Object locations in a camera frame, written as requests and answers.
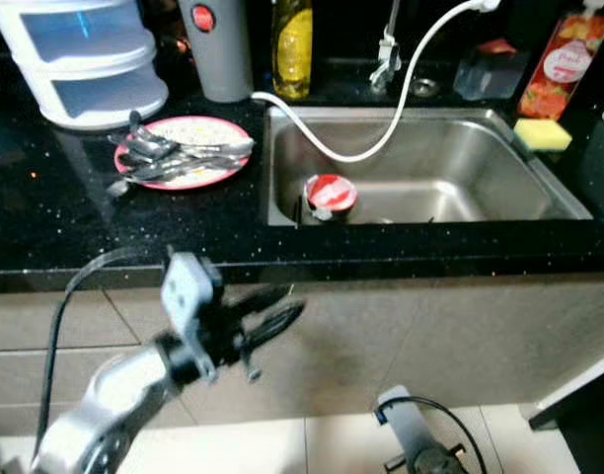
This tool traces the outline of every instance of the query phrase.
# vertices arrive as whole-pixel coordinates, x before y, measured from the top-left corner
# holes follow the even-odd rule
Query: plate
[[[184,116],[164,118],[163,120],[148,123],[145,126],[152,133],[190,145],[232,143],[235,140],[241,140],[249,136],[246,131],[235,123],[215,117]],[[113,163],[120,173],[125,172],[126,167],[119,162],[117,157],[126,153],[126,151],[125,146],[119,146],[113,154]],[[239,161],[241,167],[238,170],[198,170],[177,176],[172,181],[146,183],[140,186],[162,191],[193,190],[213,185],[229,178],[242,170],[249,161],[250,155],[241,159]]]

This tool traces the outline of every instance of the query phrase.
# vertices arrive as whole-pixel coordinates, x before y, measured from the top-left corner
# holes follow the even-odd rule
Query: kitchen counter
[[[330,67],[323,72],[343,77]],[[193,76],[183,78],[148,121],[180,115],[231,120],[257,141],[249,165],[201,190],[139,188],[112,199],[105,192],[115,180],[106,134],[50,124],[21,78],[8,77],[0,93],[0,292],[60,290],[87,261],[125,245],[141,248],[141,257],[100,272],[92,284],[158,285],[168,245],[207,256],[229,282],[604,271],[600,110],[570,109],[562,123],[573,143],[565,153],[543,156],[593,220],[269,227],[264,104],[214,104],[201,96]],[[304,105],[394,106],[369,94],[362,80],[318,77]],[[414,99],[408,107],[440,105],[467,107],[454,96]],[[489,106],[509,117],[507,103]]]

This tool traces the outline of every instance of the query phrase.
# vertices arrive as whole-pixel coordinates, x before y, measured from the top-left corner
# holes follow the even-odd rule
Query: sponge
[[[531,150],[563,151],[571,142],[571,135],[554,120],[520,118],[515,132]]]

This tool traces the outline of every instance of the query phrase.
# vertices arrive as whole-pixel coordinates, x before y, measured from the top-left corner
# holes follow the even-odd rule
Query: white cable
[[[420,57],[420,54],[427,46],[427,43],[431,40],[431,38],[438,33],[447,22],[449,22],[452,18],[456,17],[462,12],[466,12],[467,10],[480,10],[480,11],[491,11],[494,10],[499,4],[499,0],[468,0],[467,2],[463,2],[460,5],[452,8],[447,13],[445,13],[442,17],[438,19],[436,23],[425,33],[424,37],[420,40],[420,43],[416,47],[412,59],[410,60],[410,64],[408,65],[408,72],[405,76],[405,82],[403,83],[403,90],[401,91],[401,99],[399,100],[399,105],[394,113],[394,117],[392,118],[392,122],[388,129],[384,133],[384,135],[379,139],[379,141],[369,148],[367,151],[363,153],[359,153],[356,155],[341,155],[331,148],[326,146],[324,143],[320,141],[320,139],[309,129],[308,126],[304,124],[304,122],[297,116],[289,106],[287,106],[284,101],[274,94],[270,94],[267,92],[255,92],[252,94],[252,99],[271,102],[275,106],[278,106],[282,111],[288,115],[288,117],[293,120],[300,131],[304,133],[304,135],[313,143],[322,153],[324,153],[329,158],[332,158],[336,161],[341,161],[342,163],[355,163],[357,161],[365,160],[366,158],[371,157],[376,152],[378,152],[383,146],[388,142],[397,125],[399,124],[399,120],[401,119],[401,114],[403,113],[403,108],[405,107],[405,101],[408,97],[408,91],[410,90],[410,82],[412,82],[412,75],[414,74],[414,70],[416,67],[416,62]]]

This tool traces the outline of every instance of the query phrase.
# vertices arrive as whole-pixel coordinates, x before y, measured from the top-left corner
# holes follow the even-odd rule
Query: kitchen sink
[[[394,110],[295,112],[329,147],[352,154],[379,139]],[[306,181],[323,173],[342,175],[357,188],[344,224],[592,218],[491,110],[405,110],[381,152],[347,164],[327,158],[271,108],[264,143],[269,225],[326,225],[302,198]]]

